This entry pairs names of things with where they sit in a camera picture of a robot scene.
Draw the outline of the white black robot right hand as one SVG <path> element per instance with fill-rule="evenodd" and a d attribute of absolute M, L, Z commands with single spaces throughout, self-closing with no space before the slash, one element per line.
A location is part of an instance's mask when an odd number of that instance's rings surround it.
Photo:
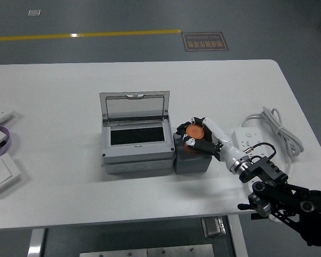
<path fill-rule="evenodd" d="M 195 139 L 189 135 L 186 130 L 191 125 L 196 125 L 208 132 L 210 140 Z M 248 155 L 236 148 L 232 139 L 210 118 L 193 117 L 190 121 L 178 126 L 176 134 L 180 135 L 183 143 L 189 149 L 212 155 L 217 160 L 225 162 L 227 169 L 233 174 L 241 175 L 251 166 Z"/>

